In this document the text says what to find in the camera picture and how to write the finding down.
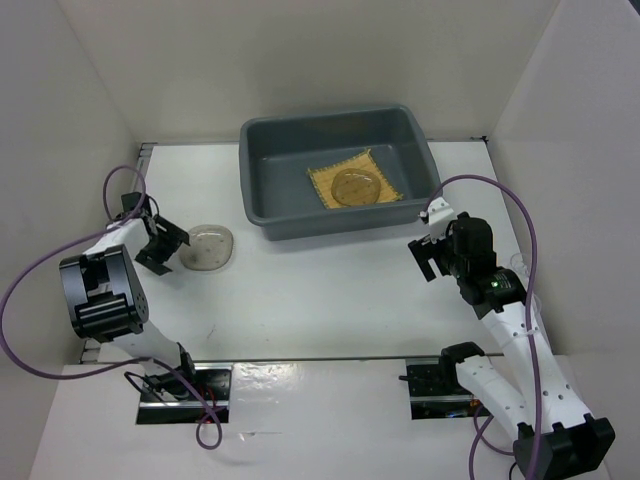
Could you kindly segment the clear glass plate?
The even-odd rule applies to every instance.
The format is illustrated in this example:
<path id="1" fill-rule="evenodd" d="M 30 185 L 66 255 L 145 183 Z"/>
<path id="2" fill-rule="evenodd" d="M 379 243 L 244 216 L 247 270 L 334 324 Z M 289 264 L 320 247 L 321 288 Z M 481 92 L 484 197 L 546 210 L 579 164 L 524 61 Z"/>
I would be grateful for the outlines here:
<path id="1" fill-rule="evenodd" d="M 191 228 L 188 234 L 189 244 L 179 249 L 179 259 L 186 269 L 215 271 L 231 260 L 234 236 L 228 228 L 202 224 Z"/>
<path id="2" fill-rule="evenodd" d="M 331 184 L 333 199 L 348 207 L 374 204 L 380 192 L 379 177 L 363 169 L 344 169 L 335 175 Z"/>

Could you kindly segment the clear plastic cup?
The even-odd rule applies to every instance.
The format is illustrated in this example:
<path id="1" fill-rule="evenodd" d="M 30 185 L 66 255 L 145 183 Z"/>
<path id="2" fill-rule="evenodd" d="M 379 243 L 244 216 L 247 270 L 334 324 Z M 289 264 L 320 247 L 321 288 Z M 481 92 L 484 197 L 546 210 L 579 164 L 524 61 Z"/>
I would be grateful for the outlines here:
<path id="1" fill-rule="evenodd" d="M 518 252 L 512 255 L 509 266 L 520 277 L 528 279 L 531 275 L 531 257 L 528 254 Z"/>
<path id="2" fill-rule="evenodd" d="M 531 318 L 538 319 L 541 316 L 541 301 L 535 293 L 525 298 L 525 307 L 530 312 Z"/>

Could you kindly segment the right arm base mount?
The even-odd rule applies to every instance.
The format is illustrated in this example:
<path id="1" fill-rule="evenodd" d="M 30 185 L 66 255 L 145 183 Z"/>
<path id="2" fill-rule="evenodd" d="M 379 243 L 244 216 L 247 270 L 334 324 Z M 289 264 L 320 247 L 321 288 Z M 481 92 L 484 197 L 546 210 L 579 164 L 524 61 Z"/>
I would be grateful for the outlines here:
<path id="1" fill-rule="evenodd" d="M 481 407 L 470 391 L 448 379 L 438 357 L 409 358 L 405 364 L 399 380 L 408 389 L 413 420 L 469 418 Z"/>

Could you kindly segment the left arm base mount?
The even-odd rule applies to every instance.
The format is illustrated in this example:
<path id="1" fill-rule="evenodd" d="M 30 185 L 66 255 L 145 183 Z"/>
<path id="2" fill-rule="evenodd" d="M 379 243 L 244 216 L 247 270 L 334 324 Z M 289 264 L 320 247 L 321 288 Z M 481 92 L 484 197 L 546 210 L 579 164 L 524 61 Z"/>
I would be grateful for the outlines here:
<path id="1" fill-rule="evenodd" d="M 179 390 L 175 395 L 153 386 L 150 377 L 132 371 L 126 371 L 123 376 L 139 394 L 138 425 L 196 424 L 199 420 L 213 424 L 206 418 L 202 404 L 177 380 L 168 382 L 170 388 Z M 221 423 L 227 423 L 229 419 L 231 380 L 230 367 L 197 367 L 195 370 L 194 388 L 216 411 Z"/>

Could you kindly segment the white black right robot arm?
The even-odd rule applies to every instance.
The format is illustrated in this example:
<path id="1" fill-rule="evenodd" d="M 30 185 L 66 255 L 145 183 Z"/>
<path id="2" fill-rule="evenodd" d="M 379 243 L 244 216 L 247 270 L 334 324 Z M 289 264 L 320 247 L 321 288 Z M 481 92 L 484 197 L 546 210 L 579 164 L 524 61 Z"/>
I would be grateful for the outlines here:
<path id="1" fill-rule="evenodd" d="M 473 342 L 442 350 L 438 381 L 470 391 L 512 441 L 521 473 L 568 479 L 597 469 L 614 429 L 596 418 L 565 378 L 541 333 L 518 275 L 497 263 L 489 224 L 443 203 L 420 214 L 428 234 L 409 249 L 425 278 L 452 276 L 462 299 L 499 345 L 515 377 L 510 384 Z"/>

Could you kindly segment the yellow woven placemat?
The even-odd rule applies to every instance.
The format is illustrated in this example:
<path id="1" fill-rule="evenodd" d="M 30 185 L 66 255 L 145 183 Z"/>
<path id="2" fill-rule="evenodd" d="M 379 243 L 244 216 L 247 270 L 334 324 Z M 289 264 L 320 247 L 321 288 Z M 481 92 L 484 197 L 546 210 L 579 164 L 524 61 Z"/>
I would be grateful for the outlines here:
<path id="1" fill-rule="evenodd" d="M 381 181 L 380 197 L 376 203 L 371 205 L 394 203 L 403 198 L 403 194 L 400 193 L 387 179 L 386 175 L 376 163 L 371 149 L 368 148 L 349 159 L 340 161 L 333 165 L 307 170 L 307 174 L 311 180 L 314 190 L 326 209 L 340 209 L 348 207 L 340 205 L 331 195 L 331 184 L 335 175 L 348 168 L 363 169 L 376 174 L 379 177 Z"/>

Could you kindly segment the aluminium table edge rail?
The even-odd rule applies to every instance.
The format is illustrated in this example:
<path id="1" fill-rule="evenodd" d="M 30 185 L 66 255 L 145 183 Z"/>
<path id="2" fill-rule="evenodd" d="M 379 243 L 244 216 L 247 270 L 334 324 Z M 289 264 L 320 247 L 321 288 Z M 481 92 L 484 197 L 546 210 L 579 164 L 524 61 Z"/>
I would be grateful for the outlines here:
<path id="1" fill-rule="evenodd" d="M 144 175 L 134 176 L 130 192 L 120 196 L 120 212 L 108 213 L 107 233 L 86 250 L 80 260 L 81 299 L 72 308 L 73 327 L 86 339 L 100 343 L 141 334 L 149 309 L 134 260 L 149 237 L 141 218 L 145 195 Z"/>

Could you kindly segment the grey plastic bin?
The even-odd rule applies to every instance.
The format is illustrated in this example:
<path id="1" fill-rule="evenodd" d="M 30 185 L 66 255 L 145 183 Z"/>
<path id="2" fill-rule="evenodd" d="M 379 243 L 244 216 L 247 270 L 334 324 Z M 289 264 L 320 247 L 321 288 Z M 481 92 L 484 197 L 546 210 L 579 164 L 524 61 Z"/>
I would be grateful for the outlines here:
<path id="1" fill-rule="evenodd" d="M 440 182 L 402 105 L 249 120 L 239 174 L 246 217 L 272 241 L 412 223 Z"/>

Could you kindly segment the clear plastic cup near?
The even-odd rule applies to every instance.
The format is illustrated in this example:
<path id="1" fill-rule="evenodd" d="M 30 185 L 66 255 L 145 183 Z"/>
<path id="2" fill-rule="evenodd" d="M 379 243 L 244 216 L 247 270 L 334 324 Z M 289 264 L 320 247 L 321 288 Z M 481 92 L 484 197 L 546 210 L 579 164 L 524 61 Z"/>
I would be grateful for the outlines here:
<path id="1" fill-rule="evenodd" d="M 538 319 L 541 316 L 541 301 L 535 293 L 525 298 L 525 307 L 530 312 L 531 318 Z"/>

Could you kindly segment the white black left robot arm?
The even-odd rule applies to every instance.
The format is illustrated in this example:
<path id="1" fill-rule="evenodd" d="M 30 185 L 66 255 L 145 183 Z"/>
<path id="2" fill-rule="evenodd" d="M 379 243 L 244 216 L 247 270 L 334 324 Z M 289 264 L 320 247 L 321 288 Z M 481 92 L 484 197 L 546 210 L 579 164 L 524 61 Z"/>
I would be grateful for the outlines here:
<path id="1" fill-rule="evenodd" d="M 190 354 L 150 319 L 136 266 L 163 276 L 168 260 L 190 244 L 188 233 L 152 211 L 140 192 L 121 197 L 123 212 L 83 254 L 62 260 L 59 272 L 71 325 L 81 339 L 118 348 L 142 360 L 147 388 L 157 397 L 184 400 L 199 387 Z"/>

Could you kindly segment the clear plastic cup far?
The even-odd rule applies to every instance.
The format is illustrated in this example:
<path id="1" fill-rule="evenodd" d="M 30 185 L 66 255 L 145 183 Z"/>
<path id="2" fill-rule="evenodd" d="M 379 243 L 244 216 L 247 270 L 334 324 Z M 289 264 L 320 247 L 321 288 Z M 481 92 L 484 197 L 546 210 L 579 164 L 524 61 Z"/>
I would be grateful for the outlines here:
<path id="1" fill-rule="evenodd" d="M 509 266 L 520 277 L 528 279 L 531 275 L 531 257 L 528 254 L 518 252 L 512 255 Z"/>

